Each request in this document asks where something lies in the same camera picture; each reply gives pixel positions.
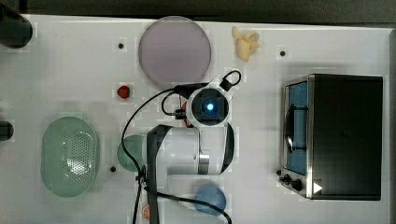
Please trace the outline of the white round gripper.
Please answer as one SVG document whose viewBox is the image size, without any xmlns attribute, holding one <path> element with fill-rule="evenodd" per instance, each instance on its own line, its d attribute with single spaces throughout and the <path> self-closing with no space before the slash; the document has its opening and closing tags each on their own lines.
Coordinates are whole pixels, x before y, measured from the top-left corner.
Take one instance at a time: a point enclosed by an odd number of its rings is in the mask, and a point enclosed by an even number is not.
<svg viewBox="0 0 396 224">
<path fill-rule="evenodd" d="M 187 120 L 194 127 L 222 127 L 231 114 L 233 97 L 221 88 L 200 88 L 189 97 Z"/>
</svg>

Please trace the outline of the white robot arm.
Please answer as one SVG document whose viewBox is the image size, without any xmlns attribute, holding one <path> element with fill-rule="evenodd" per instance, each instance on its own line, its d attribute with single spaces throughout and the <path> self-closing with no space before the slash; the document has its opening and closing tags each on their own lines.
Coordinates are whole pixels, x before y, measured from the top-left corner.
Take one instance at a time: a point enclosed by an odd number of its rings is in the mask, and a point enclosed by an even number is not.
<svg viewBox="0 0 396 224">
<path fill-rule="evenodd" d="M 235 134 L 229 118 L 234 92 L 208 83 L 179 85 L 162 92 L 187 100 L 172 113 L 187 127 L 159 124 L 145 136 L 146 186 L 149 224 L 232 224 L 225 212 L 225 194 L 212 184 L 198 188 L 190 198 L 174 193 L 174 177 L 219 176 L 233 162 Z"/>
</svg>

